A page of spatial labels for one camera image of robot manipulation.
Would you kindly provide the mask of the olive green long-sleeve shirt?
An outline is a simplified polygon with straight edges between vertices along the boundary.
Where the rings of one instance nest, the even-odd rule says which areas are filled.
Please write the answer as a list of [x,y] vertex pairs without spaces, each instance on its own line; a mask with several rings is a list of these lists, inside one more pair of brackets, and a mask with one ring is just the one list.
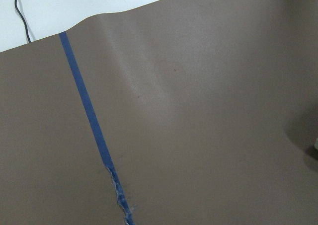
[[318,138],[315,141],[314,148],[318,151]]

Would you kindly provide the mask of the brown paper table cover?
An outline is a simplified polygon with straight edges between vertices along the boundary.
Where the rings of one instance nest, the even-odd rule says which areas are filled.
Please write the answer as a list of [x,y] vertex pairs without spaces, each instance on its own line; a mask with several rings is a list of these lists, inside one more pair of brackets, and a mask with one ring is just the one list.
[[318,0],[161,0],[0,55],[3,225],[315,225]]

